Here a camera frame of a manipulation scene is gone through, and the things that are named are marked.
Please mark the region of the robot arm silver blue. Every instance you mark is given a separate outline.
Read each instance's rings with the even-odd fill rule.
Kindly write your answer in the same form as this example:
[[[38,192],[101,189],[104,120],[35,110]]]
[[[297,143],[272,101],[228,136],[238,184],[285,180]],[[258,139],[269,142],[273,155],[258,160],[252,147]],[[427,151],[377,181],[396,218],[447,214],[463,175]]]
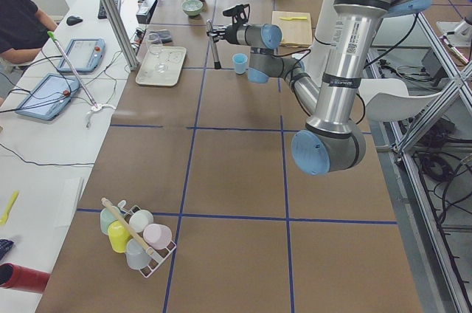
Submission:
[[[292,156],[300,170],[319,175],[351,168],[365,155],[364,136],[350,113],[367,53],[382,20],[419,13],[432,1],[333,0],[336,16],[320,83],[313,81],[300,60],[276,54],[282,40],[281,29],[273,24],[250,24],[248,4],[225,10],[223,14],[232,23],[208,23],[206,33],[211,44],[225,40],[250,47],[251,82],[281,78],[290,86],[308,113],[305,128],[292,139]]]

